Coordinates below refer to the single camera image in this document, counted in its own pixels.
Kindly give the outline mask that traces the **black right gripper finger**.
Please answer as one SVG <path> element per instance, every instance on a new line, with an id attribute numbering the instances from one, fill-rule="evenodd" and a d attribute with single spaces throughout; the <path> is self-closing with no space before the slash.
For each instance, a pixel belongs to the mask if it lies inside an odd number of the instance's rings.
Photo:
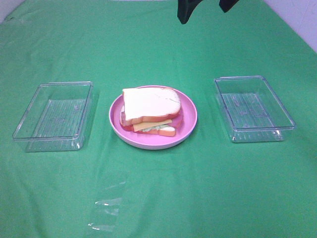
<path id="1" fill-rule="evenodd" d="M 219 7 L 222 9 L 224 13 L 228 12 L 232 9 L 232 7 L 238 2 L 239 0 L 220 0 Z"/>
<path id="2" fill-rule="evenodd" d="M 202 0 L 178 0 L 177 17 L 181 24 L 186 24 L 198 4 Z"/>

